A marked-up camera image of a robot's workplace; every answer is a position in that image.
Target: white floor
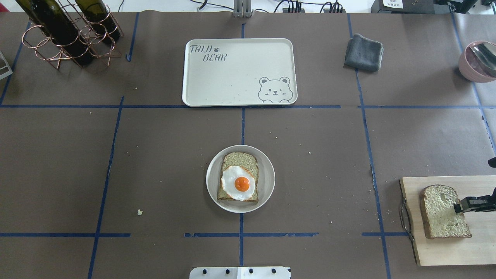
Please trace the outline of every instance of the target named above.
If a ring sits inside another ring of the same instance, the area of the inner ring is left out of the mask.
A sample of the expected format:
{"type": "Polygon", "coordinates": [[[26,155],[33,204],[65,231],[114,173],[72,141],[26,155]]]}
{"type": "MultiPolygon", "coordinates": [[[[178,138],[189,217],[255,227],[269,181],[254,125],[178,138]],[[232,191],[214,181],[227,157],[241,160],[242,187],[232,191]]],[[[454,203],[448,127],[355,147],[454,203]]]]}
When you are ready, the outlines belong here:
{"type": "MultiPolygon", "coordinates": [[[[117,11],[122,0],[104,0],[111,11],[117,11]]],[[[228,7],[233,7],[233,0],[209,0],[209,3],[224,5],[228,7]]],[[[266,11],[273,12],[276,8],[279,0],[252,0],[252,9],[265,9],[266,11]]],[[[325,3],[324,0],[303,0],[303,2],[312,3],[325,3]]],[[[0,0],[9,11],[22,11],[15,0],[0,0]]],[[[372,6],[373,0],[340,0],[339,3],[343,5],[344,9],[350,13],[370,13],[370,7],[372,6]]],[[[157,10],[157,11],[197,11],[197,8],[201,4],[193,3],[190,0],[124,0],[122,4],[121,11],[143,11],[143,10],[157,10]]],[[[287,7],[287,3],[281,4],[278,8],[278,12],[282,12],[282,8],[287,7]]],[[[303,4],[302,8],[305,12],[319,12],[321,5],[303,4]]],[[[207,5],[201,11],[211,12],[211,11],[221,11],[227,10],[221,7],[214,7],[207,5]]],[[[476,3],[475,8],[470,9],[470,14],[494,14],[491,7],[486,7],[481,5],[481,1],[476,3]]]]}

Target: fried egg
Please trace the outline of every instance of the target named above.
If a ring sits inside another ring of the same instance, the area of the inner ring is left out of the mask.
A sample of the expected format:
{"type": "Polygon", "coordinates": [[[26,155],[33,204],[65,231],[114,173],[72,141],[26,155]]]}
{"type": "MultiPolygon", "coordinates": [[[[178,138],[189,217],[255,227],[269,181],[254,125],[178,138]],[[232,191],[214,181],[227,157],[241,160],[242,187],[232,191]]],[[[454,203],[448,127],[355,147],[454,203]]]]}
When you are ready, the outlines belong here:
{"type": "Polygon", "coordinates": [[[255,179],[245,168],[230,166],[222,172],[221,187],[231,198],[246,201],[255,192],[255,179]]]}

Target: wooden board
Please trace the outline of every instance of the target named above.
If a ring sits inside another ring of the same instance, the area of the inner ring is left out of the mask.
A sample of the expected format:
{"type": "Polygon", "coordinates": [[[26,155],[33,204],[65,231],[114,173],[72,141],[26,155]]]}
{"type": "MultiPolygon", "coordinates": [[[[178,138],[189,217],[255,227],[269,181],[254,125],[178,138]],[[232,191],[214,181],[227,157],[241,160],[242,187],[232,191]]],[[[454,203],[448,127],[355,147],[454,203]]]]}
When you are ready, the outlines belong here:
{"type": "Polygon", "coordinates": [[[401,191],[407,200],[417,264],[420,266],[496,264],[496,211],[468,212],[472,238],[427,239],[420,214],[420,191],[433,184],[454,188],[459,199],[491,195],[496,176],[404,177],[401,191]]]}

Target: plate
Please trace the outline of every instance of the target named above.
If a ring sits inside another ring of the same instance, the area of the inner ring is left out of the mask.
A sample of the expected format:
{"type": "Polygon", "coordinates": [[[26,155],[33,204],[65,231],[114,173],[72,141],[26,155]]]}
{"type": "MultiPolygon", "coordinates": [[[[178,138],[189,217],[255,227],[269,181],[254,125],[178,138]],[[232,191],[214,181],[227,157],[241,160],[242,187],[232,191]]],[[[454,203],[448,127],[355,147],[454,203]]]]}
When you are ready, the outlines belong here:
{"type": "Polygon", "coordinates": [[[207,169],[207,190],[212,200],[221,208],[234,213],[247,213],[264,205],[272,195],[276,183],[274,167],[269,158],[260,150],[248,145],[234,145],[219,152],[207,169]],[[258,203],[242,201],[218,201],[217,190],[220,183],[220,169],[224,156],[231,152],[245,152],[255,156],[258,164],[258,203]]]}
{"type": "Polygon", "coordinates": [[[190,107],[290,105],[297,98],[288,39],[194,39],[186,44],[183,102],[190,107]]]}

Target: egg white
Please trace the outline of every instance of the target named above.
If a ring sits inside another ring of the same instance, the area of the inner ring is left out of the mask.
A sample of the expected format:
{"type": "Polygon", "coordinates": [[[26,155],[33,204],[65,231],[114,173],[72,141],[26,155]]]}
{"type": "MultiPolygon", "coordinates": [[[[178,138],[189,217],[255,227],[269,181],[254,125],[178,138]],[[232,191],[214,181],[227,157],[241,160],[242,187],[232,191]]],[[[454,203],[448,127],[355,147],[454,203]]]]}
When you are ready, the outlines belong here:
{"type": "Polygon", "coordinates": [[[240,166],[230,166],[222,172],[221,187],[232,199],[246,201],[255,192],[255,179],[246,169],[240,166]],[[249,188],[245,192],[238,191],[234,185],[239,177],[248,178],[249,188]]]}

